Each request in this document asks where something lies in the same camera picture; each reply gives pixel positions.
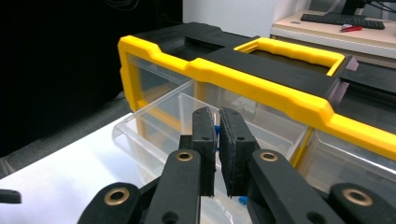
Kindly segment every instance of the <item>plastic compartment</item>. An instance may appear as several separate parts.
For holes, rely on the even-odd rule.
[[[131,87],[140,92],[139,107],[143,107],[191,80],[172,70],[148,62],[132,54],[128,62],[137,69],[137,77],[131,79]]]
[[[298,167],[308,183],[329,192],[337,183],[366,187],[396,206],[396,161],[314,131]]]
[[[139,164],[142,183],[161,175],[167,155],[178,148],[180,135],[192,134],[192,112],[204,106],[211,108],[217,124],[220,107],[239,111],[262,148],[277,150],[288,159],[307,130],[279,111],[217,86],[191,80],[136,111],[114,129],[116,144]],[[202,223],[250,223],[248,211],[238,202],[238,197],[231,200],[227,197],[220,169],[217,160],[215,197],[202,198]]]

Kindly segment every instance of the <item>yellow plastic organizer case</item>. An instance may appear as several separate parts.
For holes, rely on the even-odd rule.
[[[169,98],[184,85],[193,85],[192,97],[197,101],[215,102],[227,91],[251,101],[251,105],[285,113],[287,119],[307,127],[289,159],[319,188],[333,183],[324,183],[318,177],[323,174],[314,174],[320,170],[312,169],[314,161],[363,167],[365,162],[372,165],[364,157],[370,154],[369,158],[379,158],[380,162],[374,162],[375,168],[362,169],[385,172],[381,175],[387,182],[384,188],[396,195],[396,111],[392,108],[396,84],[389,85],[396,78],[387,73],[374,74],[382,76],[378,78],[362,75],[352,56],[269,38],[232,35],[201,23],[125,36],[120,39],[119,53],[123,88],[135,113],[162,97]],[[152,69],[162,80],[143,81]],[[221,91],[210,91],[212,87]],[[167,120],[173,129],[182,129],[178,118],[161,109],[150,113]],[[321,149],[313,147],[319,145],[327,148],[318,152]],[[357,148],[362,153],[356,156]],[[334,151],[338,151],[335,156],[322,154]],[[351,158],[339,162],[344,155]],[[333,175],[340,176],[343,169]]]

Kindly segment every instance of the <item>screw hole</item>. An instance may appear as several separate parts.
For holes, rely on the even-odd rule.
[[[122,193],[121,191],[117,191],[114,192],[110,195],[110,199],[111,200],[119,200],[124,196],[124,193]]]
[[[366,193],[358,189],[344,189],[343,195],[350,202],[358,204],[360,206],[371,206],[373,205],[373,199]]]
[[[314,224],[325,224],[326,219],[319,213],[316,212],[309,212],[306,217]]]
[[[115,188],[105,195],[105,203],[113,206],[124,203],[129,198],[129,190],[127,188]]]
[[[163,214],[164,224],[176,224],[178,222],[178,215],[175,212],[167,212]]]
[[[192,160],[192,154],[190,152],[180,152],[177,154],[179,161],[190,161]]]
[[[277,155],[271,152],[263,152],[261,157],[265,161],[277,161]]]

